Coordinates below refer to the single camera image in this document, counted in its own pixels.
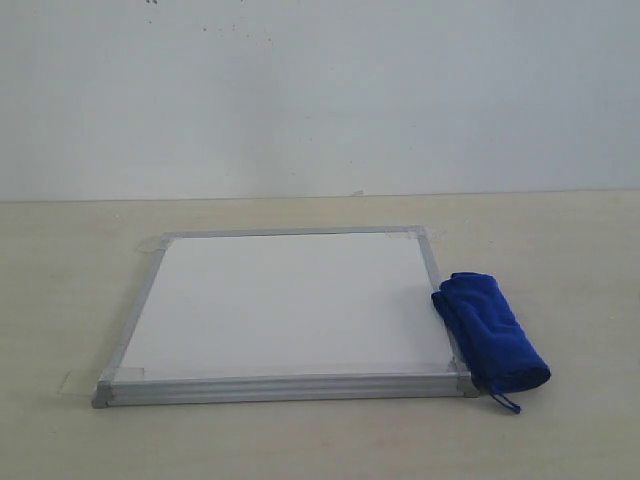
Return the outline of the blue microfibre cloth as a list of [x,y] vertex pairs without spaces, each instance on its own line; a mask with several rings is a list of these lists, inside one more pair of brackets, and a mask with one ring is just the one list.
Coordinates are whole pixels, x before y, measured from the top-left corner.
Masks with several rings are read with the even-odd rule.
[[508,396],[540,387],[550,380],[551,369],[518,323],[497,280],[482,273],[453,273],[431,300],[476,388],[519,414],[521,407]]

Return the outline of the white aluminium-framed whiteboard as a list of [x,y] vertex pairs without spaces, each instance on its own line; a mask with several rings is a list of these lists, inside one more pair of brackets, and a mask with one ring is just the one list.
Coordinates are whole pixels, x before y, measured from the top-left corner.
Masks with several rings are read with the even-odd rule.
[[93,406],[475,397],[411,227],[164,234]]

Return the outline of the clear tape back right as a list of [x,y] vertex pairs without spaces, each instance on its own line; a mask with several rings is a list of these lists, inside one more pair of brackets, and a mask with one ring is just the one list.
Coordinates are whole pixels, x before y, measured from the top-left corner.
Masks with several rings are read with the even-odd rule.
[[446,236],[446,234],[447,234],[446,230],[427,229],[427,228],[422,228],[421,226],[412,226],[411,228],[398,230],[398,231],[387,231],[385,233],[385,235],[390,238],[406,238],[406,239],[425,238],[430,243],[440,243],[442,239]]

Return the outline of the clear tape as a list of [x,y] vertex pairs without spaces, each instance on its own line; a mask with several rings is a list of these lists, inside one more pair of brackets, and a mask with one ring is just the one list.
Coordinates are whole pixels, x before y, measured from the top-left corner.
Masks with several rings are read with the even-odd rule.
[[412,226],[411,228],[398,230],[398,231],[387,231],[385,233],[385,235],[390,238],[406,238],[406,239],[425,238],[430,243],[440,243],[442,239],[446,236],[446,234],[447,234],[446,230],[427,229],[427,228],[422,228],[421,226]]
[[165,251],[171,245],[171,242],[172,238],[164,235],[147,237],[136,246],[136,251],[140,253]]
[[57,387],[56,393],[62,396],[90,397],[100,382],[108,386],[115,382],[139,382],[145,377],[144,368],[115,368],[98,370],[71,370],[66,372]]

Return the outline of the clear tape back left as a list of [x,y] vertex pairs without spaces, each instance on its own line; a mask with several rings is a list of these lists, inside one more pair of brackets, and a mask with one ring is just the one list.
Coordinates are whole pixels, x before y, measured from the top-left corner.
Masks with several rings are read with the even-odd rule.
[[164,235],[147,237],[136,246],[136,251],[140,253],[165,251],[171,245],[171,242],[172,238]]

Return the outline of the clear tape front left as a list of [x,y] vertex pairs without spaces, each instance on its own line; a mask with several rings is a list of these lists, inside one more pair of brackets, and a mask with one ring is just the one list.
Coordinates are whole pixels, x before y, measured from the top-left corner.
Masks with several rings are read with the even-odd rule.
[[56,393],[62,396],[90,397],[100,382],[108,386],[115,382],[139,382],[145,377],[144,368],[115,368],[98,370],[71,370],[66,372],[57,387]]

